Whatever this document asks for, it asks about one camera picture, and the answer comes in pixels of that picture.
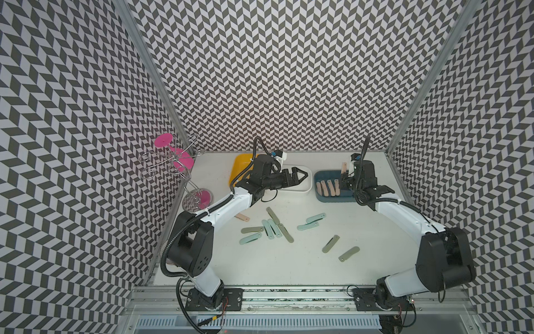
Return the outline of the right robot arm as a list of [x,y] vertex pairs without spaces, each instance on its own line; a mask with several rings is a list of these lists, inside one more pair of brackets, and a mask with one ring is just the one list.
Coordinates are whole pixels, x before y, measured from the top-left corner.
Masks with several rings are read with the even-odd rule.
[[463,229],[430,220],[395,196],[392,188],[379,185],[373,162],[365,160],[362,153],[353,154],[350,163],[349,171],[342,173],[342,183],[353,192],[356,203],[389,218],[418,246],[412,268],[376,281],[374,297],[379,308],[403,305],[409,296],[423,292],[444,296],[447,289],[475,280],[476,268]]

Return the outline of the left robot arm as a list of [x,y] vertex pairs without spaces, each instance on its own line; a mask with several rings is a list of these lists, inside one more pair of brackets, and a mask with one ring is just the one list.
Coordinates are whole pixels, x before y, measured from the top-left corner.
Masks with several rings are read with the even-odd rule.
[[193,293],[208,308],[223,301],[224,283],[210,267],[215,233],[237,214],[263,199],[266,191],[300,185],[309,174],[301,168],[283,168],[285,154],[275,151],[254,154],[248,165],[232,179],[229,194],[198,212],[183,211],[161,255],[161,272],[168,278],[193,283]]

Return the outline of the pink knife vertical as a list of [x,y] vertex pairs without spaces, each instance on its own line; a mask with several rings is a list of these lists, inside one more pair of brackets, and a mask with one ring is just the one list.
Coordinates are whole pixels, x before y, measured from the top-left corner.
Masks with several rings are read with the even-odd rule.
[[326,182],[324,180],[321,181],[321,187],[322,187],[322,190],[323,190],[323,196],[329,197],[330,196],[330,191],[329,191],[328,186],[326,185]]

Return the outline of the pink knife diagonal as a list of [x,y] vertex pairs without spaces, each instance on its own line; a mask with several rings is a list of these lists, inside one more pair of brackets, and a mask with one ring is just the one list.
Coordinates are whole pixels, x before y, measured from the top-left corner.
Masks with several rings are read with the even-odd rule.
[[330,196],[335,196],[335,186],[333,185],[332,180],[327,181],[328,189],[330,191]]

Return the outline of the dark teal storage box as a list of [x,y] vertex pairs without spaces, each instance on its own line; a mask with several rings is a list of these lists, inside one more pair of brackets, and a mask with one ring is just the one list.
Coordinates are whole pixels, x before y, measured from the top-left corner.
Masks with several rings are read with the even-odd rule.
[[354,203],[353,192],[342,182],[341,170],[321,170],[314,174],[316,198],[322,203]]

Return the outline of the white storage box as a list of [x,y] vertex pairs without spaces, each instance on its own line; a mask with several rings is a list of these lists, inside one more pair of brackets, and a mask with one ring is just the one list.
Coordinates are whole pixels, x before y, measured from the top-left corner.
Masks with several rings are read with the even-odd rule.
[[283,165],[283,169],[287,169],[290,173],[292,172],[292,168],[296,167],[297,169],[300,169],[307,173],[307,177],[296,186],[291,186],[289,188],[281,189],[282,192],[293,192],[293,193],[308,193],[313,188],[313,173],[312,170],[306,166],[302,165]]

